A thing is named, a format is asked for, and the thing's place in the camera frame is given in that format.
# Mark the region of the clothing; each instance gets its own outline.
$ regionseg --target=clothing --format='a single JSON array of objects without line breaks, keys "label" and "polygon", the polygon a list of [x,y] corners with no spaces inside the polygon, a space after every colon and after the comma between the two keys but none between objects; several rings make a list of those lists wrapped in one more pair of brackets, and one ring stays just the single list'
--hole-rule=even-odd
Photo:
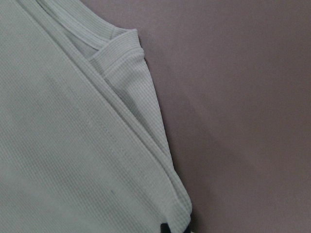
[{"label": "clothing", "polygon": [[188,231],[137,29],[1,0],[0,35],[0,232]]}]

